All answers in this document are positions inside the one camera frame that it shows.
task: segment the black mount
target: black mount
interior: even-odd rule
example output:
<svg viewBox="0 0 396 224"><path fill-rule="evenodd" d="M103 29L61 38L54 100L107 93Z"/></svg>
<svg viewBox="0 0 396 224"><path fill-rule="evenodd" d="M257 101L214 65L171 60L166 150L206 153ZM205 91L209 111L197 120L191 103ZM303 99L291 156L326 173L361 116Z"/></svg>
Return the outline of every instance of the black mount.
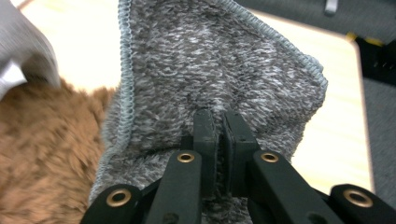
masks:
<svg viewBox="0 0 396 224"><path fill-rule="evenodd" d="M202 198L216 186L220 138L208 110L194 115L193 136L167 163L163 177L143 190L115 185L104 190L81 224L198 224ZM396 223L396 211L373 193L353 185L312 189L277 152L261 150L242 116L223 116L226 193L248 198L257 224Z"/></svg>

